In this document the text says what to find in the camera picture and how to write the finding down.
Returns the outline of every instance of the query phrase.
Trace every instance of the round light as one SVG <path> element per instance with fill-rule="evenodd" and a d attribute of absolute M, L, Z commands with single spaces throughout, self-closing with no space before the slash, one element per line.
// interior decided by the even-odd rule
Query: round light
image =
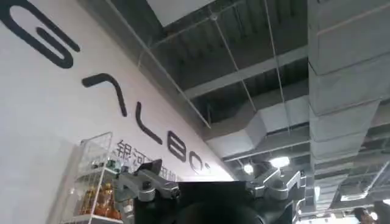
<path fill-rule="evenodd" d="M 378 220 L 378 215 L 377 215 L 377 213 L 371 212 L 370 215 L 371 215 L 372 219 L 374 219 L 375 221 Z"/>
<path fill-rule="evenodd" d="M 276 168 L 281 168 L 283 166 L 288 166 L 290 164 L 290 159 L 287 156 L 274 158 L 269 161 L 271 165 Z"/>
<path fill-rule="evenodd" d="M 250 164 L 246 164 L 246 165 L 244 166 L 244 171 L 245 171 L 246 173 L 248 173 L 248 174 L 251 174 L 251 173 L 254 172 L 254 167 L 253 167 L 252 165 L 250 165 Z"/>
<path fill-rule="evenodd" d="M 383 200 L 383 203 L 387 204 L 387 205 L 390 205 L 390 199 L 384 199 Z"/>

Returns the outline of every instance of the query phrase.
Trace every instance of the wire rack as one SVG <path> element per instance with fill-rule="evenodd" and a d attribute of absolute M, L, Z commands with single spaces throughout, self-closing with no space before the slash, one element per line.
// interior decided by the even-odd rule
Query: wire rack
<path fill-rule="evenodd" d="M 122 223 L 113 207 L 112 181 L 123 161 L 110 151 L 111 141 L 108 132 L 81 142 L 82 158 L 60 223 Z"/>

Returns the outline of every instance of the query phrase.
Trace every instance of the white wall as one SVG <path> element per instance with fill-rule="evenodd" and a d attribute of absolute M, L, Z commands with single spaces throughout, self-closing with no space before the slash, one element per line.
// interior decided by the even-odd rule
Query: white wall
<path fill-rule="evenodd" d="M 44 223 L 74 146 L 107 131 L 113 132 L 114 144 L 123 139 L 152 159 L 162 158 L 163 165 L 184 180 L 232 180 L 201 138 L 77 1 L 31 2 L 81 51 L 74 52 L 64 44 L 74 64 L 69 69 L 59 68 L 0 23 L 2 222 Z M 37 26 L 49 30 L 36 17 L 20 7 L 13 7 L 11 12 L 21 27 L 53 49 L 36 34 Z M 102 72 L 120 84 L 127 117 L 121 114 L 112 84 L 82 85 L 83 78 Z M 137 126 L 138 101 L 143 106 L 142 121 L 163 140 L 162 145 Z M 168 151 L 168 130 L 186 144 L 185 163 Z M 194 172 L 188 162 L 189 151 L 208 163 L 210 172 Z"/>

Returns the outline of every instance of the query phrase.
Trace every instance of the ventilation duct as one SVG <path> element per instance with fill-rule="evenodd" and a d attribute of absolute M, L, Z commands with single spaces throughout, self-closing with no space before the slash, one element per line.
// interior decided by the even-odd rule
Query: ventilation duct
<path fill-rule="evenodd" d="M 379 99 L 390 87 L 390 3 L 308 1 L 313 168 L 357 155 Z M 317 209 L 328 209 L 340 176 Z"/>
<path fill-rule="evenodd" d="M 284 91 L 286 95 L 290 94 L 288 96 L 297 96 L 286 101 L 290 125 L 307 122 L 307 83 L 287 86 Z M 254 97 L 253 102 L 256 108 L 260 108 L 256 113 L 247 102 L 234 117 L 215 123 L 212 129 L 205 130 L 204 139 L 220 158 L 252 150 L 267 133 L 288 127 L 279 90 Z"/>

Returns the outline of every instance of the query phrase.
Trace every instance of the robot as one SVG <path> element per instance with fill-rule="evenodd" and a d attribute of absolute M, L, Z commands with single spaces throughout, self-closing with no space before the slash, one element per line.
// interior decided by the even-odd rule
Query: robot
<path fill-rule="evenodd" d="M 124 224 L 292 224 L 305 199 L 300 172 L 270 169 L 253 181 L 176 183 L 158 176 L 161 165 L 156 160 L 117 174 L 115 208 Z"/>

